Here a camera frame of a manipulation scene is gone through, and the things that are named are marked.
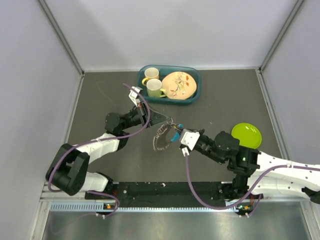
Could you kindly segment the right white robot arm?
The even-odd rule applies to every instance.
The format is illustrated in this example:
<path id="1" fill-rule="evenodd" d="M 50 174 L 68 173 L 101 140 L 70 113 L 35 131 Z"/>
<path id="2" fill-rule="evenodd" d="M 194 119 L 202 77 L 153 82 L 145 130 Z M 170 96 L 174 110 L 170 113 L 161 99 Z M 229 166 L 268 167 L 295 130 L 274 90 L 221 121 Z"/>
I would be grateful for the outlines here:
<path id="1" fill-rule="evenodd" d="M 253 195 L 291 195 L 320 202 L 320 166 L 277 158 L 257 149 L 240 145 L 231 134 L 222 131 L 214 139 L 204 129 L 187 129 L 172 123 L 179 133 L 184 156 L 196 151 L 235 174 L 228 194 L 232 199 Z"/>

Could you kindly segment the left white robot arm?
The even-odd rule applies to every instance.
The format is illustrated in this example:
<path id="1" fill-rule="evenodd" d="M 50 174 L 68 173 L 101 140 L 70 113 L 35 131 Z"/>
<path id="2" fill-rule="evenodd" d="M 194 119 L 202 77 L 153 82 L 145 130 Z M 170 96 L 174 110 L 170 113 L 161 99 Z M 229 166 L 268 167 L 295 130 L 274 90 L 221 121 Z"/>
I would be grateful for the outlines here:
<path id="1" fill-rule="evenodd" d="M 69 196 L 94 191 L 102 198 L 109 198 L 114 191 L 113 180 L 103 173 L 88 172 L 89 164 L 121 150 L 131 137 L 126 129 L 138 125 L 149 128 L 171 120 L 142 103 L 126 114 L 109 113 L 105 118 L 106 132 L 103 135 L 78 145 L 65 143 L 59 148 L 45 175 L 48 188 L 55 186 Z"/>

